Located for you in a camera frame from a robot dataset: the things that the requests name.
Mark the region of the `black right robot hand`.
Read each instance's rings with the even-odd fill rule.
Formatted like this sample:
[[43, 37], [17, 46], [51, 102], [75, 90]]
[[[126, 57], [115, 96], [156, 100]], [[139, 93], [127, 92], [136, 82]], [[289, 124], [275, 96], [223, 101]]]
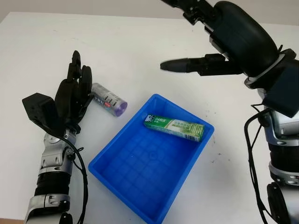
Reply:
[[219, 53], [165, 61], [160, 64], [162, 70], [257, 77], [278, 59], [278, 49], [268, 33], [232, 2], [219, 1], [211, 6], [205, 0], [167, 0], [166, 4], [181, 9], [192, 25], [202, 22]]

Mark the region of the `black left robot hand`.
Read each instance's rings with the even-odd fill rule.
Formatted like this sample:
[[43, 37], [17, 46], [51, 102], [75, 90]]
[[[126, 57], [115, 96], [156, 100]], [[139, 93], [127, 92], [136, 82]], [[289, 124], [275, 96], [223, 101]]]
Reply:
[[92, 100], [91, 88], [91, 68], [81, 65], [80, 53], [74, 51], [67, 78], [60, 83], [57, 90], [55, 104], [63, 124], [75, 134], [80, 133], [79, 122]]

